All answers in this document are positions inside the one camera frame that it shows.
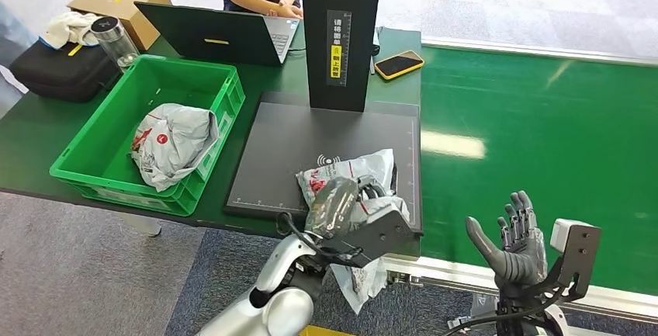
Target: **cord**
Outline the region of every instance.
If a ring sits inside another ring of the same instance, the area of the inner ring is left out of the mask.
[[[292,231],[293,234],[295,234],[302,242],[304,242],[304,244],[308,245],[311,249],[313,249],[316,253],[318,253],[321,256],[324,256],[326,258],[339,258],[339,259],[341,259],[340,256],[342,256],[342,255],[358,255],[362,251],[361,248],[356,248],[355,252],[349,253],[349,254],[325,252],[322,249],[320,249],[320,247],[318,247],[317,244],[312,242],[306,235],[302,234],[299,230],[297,230],[297,227],[295,226],[295,223],[293,222],[293,216],[290,213],[287,213],[287,212],[279,213],[279,215],[276,218],[278,219],[281,216],[283,216],[284,221],[288,224],[288,227],[290,228],[290,231]],[[277,223],[276,230],[278,230],[279,233],[282,233],[282,231],[279,229],[279,224],[278,223]]]
[[[538,312],[544,310],[545,308],[550,307],[551,305],[556,303],[557,300],[559,300],[559,298],[561,297],[560,294],[562,293],[562,291],[565,288],[566,287],[559,287],[553,293],[553,297],[551,297],[548,301],[546,301],[545,303],[543,303],[542,305],[540,305],[536,308],[526,310],[526,311],[522,311],[520,313],[494,315],[494,316],[491,316],[491,317],[484,317],[484,318],[480,318],[480,319],[471,320],[471,321],[468,321],[466,323],[460,324],[458,327],[455,327],[455,328],[451,329],[450,331],[444,333],[442,336],[450,336],[451,334],[456,334],[457,332],[463,330],[464,328],[470,328],[470,327],[476,326],[478,324],[498,322],[500,320],[510,320],[510,319],[516,319],[516,318],[523,318],[523,317],[527,317],[528,315],[538,313]]]

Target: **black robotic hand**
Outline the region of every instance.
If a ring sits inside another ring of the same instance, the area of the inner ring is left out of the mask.
[[[537,227],[532,202],[525,191],[513,192],[511,199],[514,205],[505,206],[510,226],[503,217],[498,217],[503,249],[499,249],[484,234],[476,219],[466,218],[469,238],[496,273],[499,288],[504,284],[531,286],[546,277],[544,237]]]

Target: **smartphone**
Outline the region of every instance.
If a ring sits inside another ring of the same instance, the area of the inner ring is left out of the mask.
[[[407,72],[423,67],[425,61],[415,51],[409,50],[398,55],[388,57],[375,63],[375,70],[386,80],[396,78]]]

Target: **green plastic crate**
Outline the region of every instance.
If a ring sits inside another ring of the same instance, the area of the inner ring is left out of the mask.
[[[50,167],[84,197],[189,216],[194,212],[244,102],[235,67],[142,55]],[[140,121],[162,103],[213,111],[220,139],[201,165],[163,192],[144,183],[130,157]]]

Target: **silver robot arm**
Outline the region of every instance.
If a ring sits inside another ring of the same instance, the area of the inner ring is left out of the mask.
[[[313,317],[329,264],[363,267],[413,239],[394,203],[378,203],[364,223],[350,213],[362,198],[384,197],[374,178],[334,178],[316,195],[309,225],[299,232],[283,214],[292,234],[270,255],[253,287],[214,317],[198,336],[297,336]]]
[[[284,238],[269,256],[255,286],[214,317],[198,336],[299,334],[313,316],[313,297],[307,292],[313,290],[296,286],[279,287],[297,259],[315,254],[296,235]]]

